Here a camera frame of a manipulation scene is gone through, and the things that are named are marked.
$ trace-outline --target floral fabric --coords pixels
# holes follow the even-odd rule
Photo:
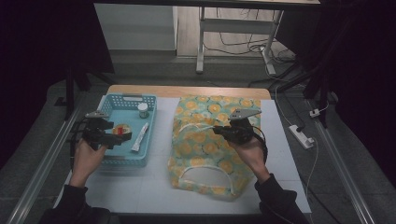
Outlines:
[[[180,98],[173,123],[172,153],[168,160],[171,184],[209,195],[239,196],[253,177],[235,150],[221,135],[210,129],[213,125],[228,126],[228,117],[237,108],[261,109],[261,101],[228,96],[184,96]],[[261,116],[248,118],[260,128]],[[207,186],[183,179],[186,171],[206,167],[228,176],[228,186]]]

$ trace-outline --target white wall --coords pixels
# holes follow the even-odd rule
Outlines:
[[[95,4],[109,49],[175,50],[177,7]]]

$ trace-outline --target dark background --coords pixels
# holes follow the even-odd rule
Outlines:
[[[396,17],[390,1],[369,1],[340,47],[332,90],[344,123],[396,187]]]
[[[2,1],[0,10],[2,167],[66,69],[114,71],[93,3]]]

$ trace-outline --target metal frame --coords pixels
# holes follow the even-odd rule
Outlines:
[[[352,201],[352,205],[355,207],[356,214],[358,215],[361,223],[363,224],[375,224],[373,215],[361,195],[361,191],[358,186],[355,184],[355,181],[352,178],[349,170],[347,169],[346,164],[338,151],[337,146],[332,140],[332,135],[330,134],[328,129],[323,127],[323,124],[319,121],[319,119],[315,119],[315,125],[317,126],[318,133],[323,140],[323,143],[329,153],[330,158],[332,159],[332,164],[334,165],[335,170],[337,171],[340,179],[344,185],[346,193],[350,196]]]
[[[246,1],[246,0],[95,0],[94,3],[106,4],[132,4],[149,6],[181,6],[181,7],[229,7],[229,8],[251,8],[270,10],[299,10],[299,11],[326,11],[340,8],[353,7],[349,3],[300,3],[300,2],[278,2],[278,1]]]
[[[272,43],[279,26],[283,11],[276,11],[275,19],[273,21],[242,21],[230,19],[206,19],[205,7],[202,7],[200,15],[200,31],[199,43],[197,52],[196,73],[202,74],[204,72],[204,33],[205,32],[220,32],[220,33],[235,33],[235,34],[256,34],[269,35],[265,47],[261,47],[262,57],[265,61],[265,66],[270,75],[276,73],[269,56]]]
[[[39,191],[41,190],[48,174],[50,173],[53,163],[55,163],[55,160],[62,149],[67,135],[70,133],[70,130],[77,119],[81,106],[86,103],[86,94],[87,93],[85,92],[81,93],[81,97],[80,99],[78,98],[78,104],[75,111],[73,114],[71,114],[69,120],[66,120],[62,125],[61,130],[56,135],[51,146],[43,157],[43,160],[38,165],[35,173],[29,181],[29,184],[20,197],[20,200],[14,207],[14,210],[8,218],[7,224],[23,223],[28,216]]]

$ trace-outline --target person's left hand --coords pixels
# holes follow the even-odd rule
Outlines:
[[[107,146],[101,146],[96,151],[84,139],[80,139],[76,147],[73,174],[69,185],[84,188],[88,177],[99,167],[105,156]]]

